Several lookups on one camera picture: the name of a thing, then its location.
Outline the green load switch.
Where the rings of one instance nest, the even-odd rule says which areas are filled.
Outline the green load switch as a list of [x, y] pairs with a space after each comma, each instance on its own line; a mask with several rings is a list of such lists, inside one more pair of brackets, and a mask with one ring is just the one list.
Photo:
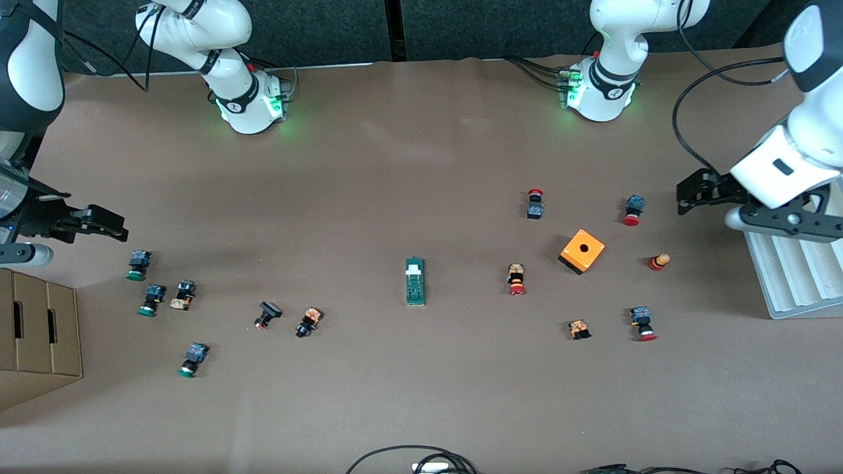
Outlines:
[[406, 283], [406, 305], [425, 305], [425, 267], [419, 256], [407, 258], [404, 262], [404, 283]]

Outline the green mushroom push button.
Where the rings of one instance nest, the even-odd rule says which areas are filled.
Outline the green mushroom push button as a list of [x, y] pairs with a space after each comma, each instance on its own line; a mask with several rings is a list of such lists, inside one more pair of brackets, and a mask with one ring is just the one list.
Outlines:
[[144, 302], [138, 308], [138, 314], [154, 317], [157, 314], [159, 304], [165, 300], [167, 288], [163, 285], [150, 284], [146, 288]]
[[178, 375], [188, 379], [193, 378], [196, 370], [198, 370], [199, 366], [204, 362], [205, 357], [207, 357], [208, 351], [209, 348], [207, 345], [193, 342], [188, 348], [186, 355], [184, 355], [186, 360], [184, 360], [180, 369], [178, 369]]
[[130, 254], [129, 270], [126, 278], [130, 281], [144, 281], [146, 279], [148, 267], [151, 264], [151, 252], [145, 250], [136, 250]]

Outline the white grooved plastic tray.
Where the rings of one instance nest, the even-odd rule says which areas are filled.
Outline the white grooved plastic tray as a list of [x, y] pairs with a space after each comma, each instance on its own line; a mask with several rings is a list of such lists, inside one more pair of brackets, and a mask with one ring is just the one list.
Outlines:
[[843, 319], [843, 239], [744, 237], [771, 320]]

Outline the brown cardboard box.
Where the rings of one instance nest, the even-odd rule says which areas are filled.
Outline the brown cardboard box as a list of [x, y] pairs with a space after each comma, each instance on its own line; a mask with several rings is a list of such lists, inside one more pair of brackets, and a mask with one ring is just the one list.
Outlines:
[[0, 412], [82, 377], [75, 289], [0, 269]]

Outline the brown table cover sheet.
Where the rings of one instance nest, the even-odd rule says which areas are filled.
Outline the brown table cover sheet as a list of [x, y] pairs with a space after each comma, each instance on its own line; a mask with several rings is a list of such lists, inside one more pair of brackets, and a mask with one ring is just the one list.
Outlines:
[[[69, 79], [34, 174], [124, 215], [130, 241], [81, 236], [31, 270], [78, 289], [84, 378], [0, 412], [0, 472], [328, 474], [403, 444], [513, 474], [843, 472], [843, 319], [772, 321], [725, 207], [676, 214], [695, 163], [672, 104], [702, 73], [651, 56], [632, 105], [594, 124], [503, 62], [306, 69], [255, 137], [198, 77]], [[582, 275], [557, 259], [578, 229], [605, 244]], [[424, 306], [406, 305], [412, 256]], [[192, 306], [171, 309], [184, 279]], [[139, 315], [153, 283], [165, 300]], [[262, 301], [283, 314], [258, 330]], [[297, 337], [310, 307], [324, 317]], [[193, 342], [209, 351], [188, 379]]]

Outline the orange push button enclosure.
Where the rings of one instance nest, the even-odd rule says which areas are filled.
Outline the orange push button enclosure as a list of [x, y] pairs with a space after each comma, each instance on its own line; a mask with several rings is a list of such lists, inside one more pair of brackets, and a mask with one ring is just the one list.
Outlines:
[[573, 273], [582, 275], [594, 265], [605, 249], [605, 244], [585, 229], [578, 229], [557, 259]]

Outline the black vertical post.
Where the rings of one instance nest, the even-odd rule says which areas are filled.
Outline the black vertical post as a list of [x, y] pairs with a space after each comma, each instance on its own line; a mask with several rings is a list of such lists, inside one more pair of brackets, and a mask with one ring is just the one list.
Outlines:
[[406, 46], [404, 46], [401, 0], [383, 0], [383, 3], [385, 4], [392, 61], [404, 62], [406, 60]]

